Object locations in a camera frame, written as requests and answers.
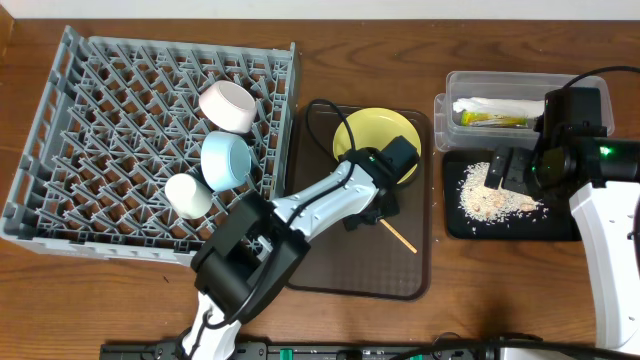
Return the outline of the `wooden chopstick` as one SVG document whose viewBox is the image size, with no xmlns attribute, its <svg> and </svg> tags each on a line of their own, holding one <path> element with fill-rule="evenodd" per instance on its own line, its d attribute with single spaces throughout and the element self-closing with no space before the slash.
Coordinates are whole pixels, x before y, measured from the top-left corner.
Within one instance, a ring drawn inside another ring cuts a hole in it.
<svg viewBox="0 0 640 360">
<path fill-rule="evenodd" d="M 409 251 L 411 251 L 413 254 L 418 253 L 416 247 L 411 242 L 409 242 L 400 232 L 398 232 L 390 223 L 388 223 L 384 219 L 381 219 L 379 223 L 381 223 L 391 234 L 393 234 Z"/>
</svg>

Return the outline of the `white paper cup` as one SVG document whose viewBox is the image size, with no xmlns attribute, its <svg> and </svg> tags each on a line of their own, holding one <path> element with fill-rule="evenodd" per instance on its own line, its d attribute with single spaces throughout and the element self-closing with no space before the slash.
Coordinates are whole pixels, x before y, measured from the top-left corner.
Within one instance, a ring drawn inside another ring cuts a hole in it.
<svg viewBox="0 0 640 360">
<path fill-rule="evenodd" d="M 213 205 L 208 187 L 186 173 L 171 176 L 164 193 L 176 213 L 185 219 L 203 217 Z"/>
</svg>

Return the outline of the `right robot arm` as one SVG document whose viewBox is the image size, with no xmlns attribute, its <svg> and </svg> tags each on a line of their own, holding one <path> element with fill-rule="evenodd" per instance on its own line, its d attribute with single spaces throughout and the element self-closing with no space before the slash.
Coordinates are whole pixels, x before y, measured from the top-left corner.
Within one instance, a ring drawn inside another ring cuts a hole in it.
<svg viewBox="0 0 640 360">
<path fill-rule="evenodd" d="M 531 150 L 499 147 L 485 180 L 569 207 L 585 248 L 599 348 L 639 352 L 639 144 L 610 139 L 596 88 L 545 96 Z"/>
</svg>

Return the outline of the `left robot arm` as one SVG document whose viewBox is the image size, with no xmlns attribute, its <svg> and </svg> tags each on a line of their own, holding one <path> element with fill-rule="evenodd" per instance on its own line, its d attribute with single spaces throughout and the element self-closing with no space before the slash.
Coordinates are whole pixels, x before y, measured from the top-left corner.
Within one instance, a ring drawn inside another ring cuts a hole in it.
<svg viewBox="0 0 640 360">
<path fill-rule="evenodd" d="M 199 305 L 177 357 L 229 358 L 240 327 L 277 297 L 311 240 L 361 213 L 402 176 L 391 156 L 365 148 L 348 151 L 334 172 L 294 195 L 246 195 L 191 260 Z"/>
</svg>

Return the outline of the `green snack wrapper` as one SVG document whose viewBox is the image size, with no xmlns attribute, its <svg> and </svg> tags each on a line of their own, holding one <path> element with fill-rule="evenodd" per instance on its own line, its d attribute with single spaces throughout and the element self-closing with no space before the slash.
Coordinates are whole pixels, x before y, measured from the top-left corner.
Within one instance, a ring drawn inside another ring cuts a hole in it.
<svg viewBox="0 0 640 360">
<path fill-rule="evenodd" d="M 527 128 L 528 118 L 464 111 L 460 124 L 466 127 Z"/>
</svg>

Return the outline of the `rice leftovers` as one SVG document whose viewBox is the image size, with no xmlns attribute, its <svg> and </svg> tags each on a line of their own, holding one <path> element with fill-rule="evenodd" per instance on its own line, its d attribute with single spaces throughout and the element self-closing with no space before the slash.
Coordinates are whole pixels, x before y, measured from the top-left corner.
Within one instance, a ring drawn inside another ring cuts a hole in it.
<svg viewBox="0 0 640 360">
<path fill-rule="evenodd" d="M 464 223 L 470 226 L 473 235 L 485 230 L 510 229 L 517 220 L 535 222 L 538 211 L 545 216 L 546 207 L 541 201 L 508 190 L 485 187 L 489 165 L 488 162 L 468 165 L 457 187 L 460 191 L 457 208 L 462 211 Z"/>
</svg>

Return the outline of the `white napkin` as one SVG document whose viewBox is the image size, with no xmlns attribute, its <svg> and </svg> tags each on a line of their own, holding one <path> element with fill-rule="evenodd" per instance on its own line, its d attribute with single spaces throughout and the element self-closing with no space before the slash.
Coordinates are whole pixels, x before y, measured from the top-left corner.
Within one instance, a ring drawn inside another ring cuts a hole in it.
<svg viewBox="0 0 640 360">
<path fill-rule="evenodd" d="M 459 98 L 452 103 L 456 113 L 464 111 L 491 115 L 536 118 L 544 113 L 543 100 L 513 100 L 492 98 Z"/>
</svg>

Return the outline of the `blue bowl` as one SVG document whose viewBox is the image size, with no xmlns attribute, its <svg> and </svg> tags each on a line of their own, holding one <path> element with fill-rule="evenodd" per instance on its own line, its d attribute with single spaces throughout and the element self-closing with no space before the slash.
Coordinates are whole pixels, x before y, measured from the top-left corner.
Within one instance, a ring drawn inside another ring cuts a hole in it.
<svg viewBox="0 0 640 360">
<path fill-rule="evenodd" d="M 201 170 L 207 185 L 216 192 L 246 183 L 252 166 L 251 149 L 236 134 L 213 131 L 202 143 Z"/>
</svg>

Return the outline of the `yellow plate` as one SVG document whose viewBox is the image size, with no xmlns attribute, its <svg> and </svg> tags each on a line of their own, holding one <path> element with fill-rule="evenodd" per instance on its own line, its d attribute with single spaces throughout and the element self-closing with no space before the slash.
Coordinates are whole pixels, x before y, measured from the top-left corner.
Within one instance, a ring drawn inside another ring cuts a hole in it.
<svg viewBox="0 0 640 360">
<path fill-rule="evenodd" d="M 417 129 L 399 112 L 386 108 L 364 108 L 346 117 L 354 135 L 356 149 L 373 147 L 383 150 L 394 138 L 403 136 L 413 145 L 418 155 L 421 155 L 421 140 Z M 333 157 L 339 156 L 351 149 L 350 138 L 344 124 L 340 124 L 334 133 L 332 142 Z M 404 175 L 398 184 L 409 184 L 409 179 L 418 166 L 414 165 Z"/>
</svg>

